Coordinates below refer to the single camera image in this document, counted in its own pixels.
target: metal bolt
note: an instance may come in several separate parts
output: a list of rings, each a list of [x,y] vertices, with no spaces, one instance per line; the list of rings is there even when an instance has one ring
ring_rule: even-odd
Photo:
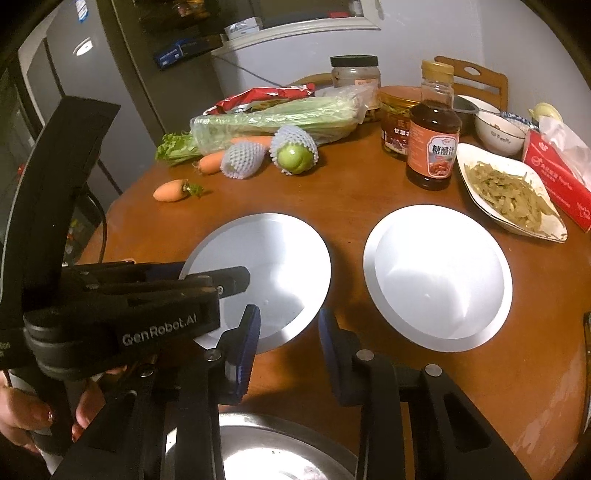
[[[359,358],[359,360],[364,361],[364,362],[369,362],[371,360],[374,359],[374,353],[371,350],[367,350],[367,349],[362,349],[359,350],[357,353],[357,358]]]
[[[439,377],[439,375],[443,373],[443,370],[439,365],[428,364],[425,367],[425,372],[427,373],[427,375],[430,375],[431,377]]]
[[[210,348],[209,350],[205,350],[203,356],[208,362],[215,362],[216,360],[220,360],[222,352],[217,348]]]
[[[144,369],[140,372],[139,376],[142,378],[146,378],[149,377],[150,375],[152,375],[154,373],[154,367],[152,367],[151,365],[146,365],[144,367]]]

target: plastic container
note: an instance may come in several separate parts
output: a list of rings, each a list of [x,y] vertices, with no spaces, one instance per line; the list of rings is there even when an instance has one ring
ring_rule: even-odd
[[[374,55],[341,55],[330,58],[332,65],[333,86],[345,87],[349,85],[375,86],[375,94],[370,100],[364,122],[378,119],[381,74],[378,68],[378,58]]]
[[[410,109],[421,101],[420,87],[392,85],[379,90],[382,149],[406,161],[410,134]]]

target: white bowl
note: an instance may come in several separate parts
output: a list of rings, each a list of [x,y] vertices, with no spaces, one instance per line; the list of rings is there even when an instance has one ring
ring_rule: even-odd
[[[181,278],[218,268],[244,266],[245,292],[220,301],[220,328],[196,339],[214,348],[222,333],[238,326],[247,304],[261,309],[257,353],[287,343],[314,319],[328,293],[330,256],[310,225],[279,213],[239,218],[211,233],[189,256]]]
[[[482,345],[511,308],[513,283],[501,247],[448,208],[413,205],[381,220],[365,245],[363,271],[387,322],[435,351]]]
[[[564,222],[560,218],[556,218],[552,215],[542,215],[542,225],[540,232],[536,233],[525,230],[516,223],[507,220],[485,200],[483,200],[480,195],[477,194],[476,190],[474,190],[466,176],[466,166],[473,167],[480,161],[483,163],[488,163],[495,170],[503,171],[510,175],[525,175],[525,180],[531,183],[534,191],[540,195],[550,206],[550,208],[552,208],[552,210],[554,210],[558,215],[558,211],[552,203],[552,200],[550,200],[542,179],[533,170],[533,168],[522,162],[494,155],[487,152],[486,150],[475,147],[474,145],[469,145],[467,143],[460,143],[457,146],[456,155],[457,166],[460,169],[462,179],[466,184],[466,188],[468,189],[468,193],[470,193],[472,200],[474,200],[474,203],[476,203],[480,209],[482,209],[482,211],[491,217],[495,222],[501,225],[504,229],[509,230],[512,233],[517,233],[518,235],[532,236],[535,238],[542,238],[559,243],[566,242],[568,233],[566,231]]]
[[[501,113],[501,111],[496,106],[486,103],[484,100],[480,100],[479,98],[470,97],[468,95],[458,95],[458,97],[465,98],[469,102],[472,102],[481,112],[496,113],[497,115]]]
[[[494,113],[479,112],[475,125],[478,138],[492,153],[511,157],[523,148],[525,132]]]

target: round table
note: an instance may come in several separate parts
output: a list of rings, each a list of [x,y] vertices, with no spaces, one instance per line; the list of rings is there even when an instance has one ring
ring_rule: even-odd
[[[333,273],[326,304],[341,327],[395,362],[413,368],[439,364],[532,478],[550,480],[577,445],[584,409],[589,237],[564,214],[565,244],[511,234],[476,207],[457,171],[446,190],[428,192],[410,183],[404,169],[381,150],[377,124],[321,147],[318,167],[301,176],[285,176],[270,163],[248,180],[199,177],[191,164],[155,165],[109,209],[105,261],[184,261],[226,222],[259,212],[296,216],[329,248]],[[178,203],[152,198],[160,184],[182,178],[210,193]],[[469,215],[494,236],[509,262],[511,311],[499,333],[474,350],[439,353],[411,343],[382,318],[365,286],[362,257],[370,231],[393,210],[419,203]],[[95,262],[99,247],[100,228],[81,262]],[[316,322],[283,347],[257,356],[248,395],[235,409],[298,422],[357,452],[360,410],[341,408],[332,396]]]

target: human hand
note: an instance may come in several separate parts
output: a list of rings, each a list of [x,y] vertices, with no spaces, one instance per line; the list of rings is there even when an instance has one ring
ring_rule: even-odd
[[[117,374],[124,369],[117,368],[107,373]],[[88,379],[76,408],[75,422],[72,425],[73,442],[78,440],[104,405],[103,392],[93,380]],[[15,445],[38,453],[39,450],[31,440],[28,431],[49,428],[52,422],[53,413],[49,405],[34,395],[9,387],[4,373],[0,372],[0,433],[2,435]]]

